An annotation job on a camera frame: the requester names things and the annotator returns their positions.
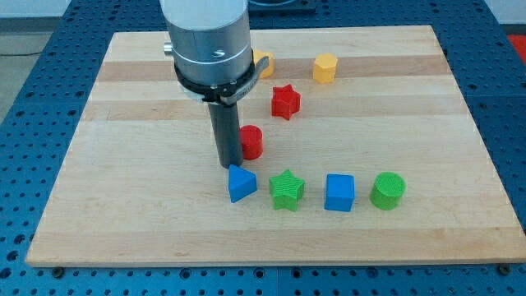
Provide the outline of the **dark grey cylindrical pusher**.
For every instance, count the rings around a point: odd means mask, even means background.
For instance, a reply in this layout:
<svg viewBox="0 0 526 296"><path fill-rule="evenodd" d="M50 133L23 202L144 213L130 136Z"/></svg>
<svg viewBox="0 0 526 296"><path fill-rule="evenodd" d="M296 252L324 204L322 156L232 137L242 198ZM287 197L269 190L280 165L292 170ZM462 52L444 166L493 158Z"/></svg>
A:
<svg viewBox="0 0 526 296"><path fill-rule="evenodd" d="M243 162L238 106L208 104L219 162L222 167L239 166Z"/></svg>

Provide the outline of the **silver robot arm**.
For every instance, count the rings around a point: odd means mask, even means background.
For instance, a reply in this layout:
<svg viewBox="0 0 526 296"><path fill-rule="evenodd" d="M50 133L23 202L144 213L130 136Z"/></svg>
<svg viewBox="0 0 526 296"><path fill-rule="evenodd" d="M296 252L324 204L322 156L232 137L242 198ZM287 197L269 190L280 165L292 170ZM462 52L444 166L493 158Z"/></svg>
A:
<svg viewBox="0 0 526 296"><path fill-rule="evenodd" d="M256 83L244 0L161 0L180 86L209 106L219 162L243 162L237 102Z"/></svg>

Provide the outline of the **yellow block behind arm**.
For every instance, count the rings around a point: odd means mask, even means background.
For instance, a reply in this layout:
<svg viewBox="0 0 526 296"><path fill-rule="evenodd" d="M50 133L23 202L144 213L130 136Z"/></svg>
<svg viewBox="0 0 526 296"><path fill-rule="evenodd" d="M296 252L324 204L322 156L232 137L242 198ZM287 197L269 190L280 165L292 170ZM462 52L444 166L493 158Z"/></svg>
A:
<svg viewBox="0 0 526 296"><path fill-rule="evenodd" d="M258 49L253 49L252 53L253 62L260 74L259 77L263 79L272 76L275 71L274 54Z"/></svg>

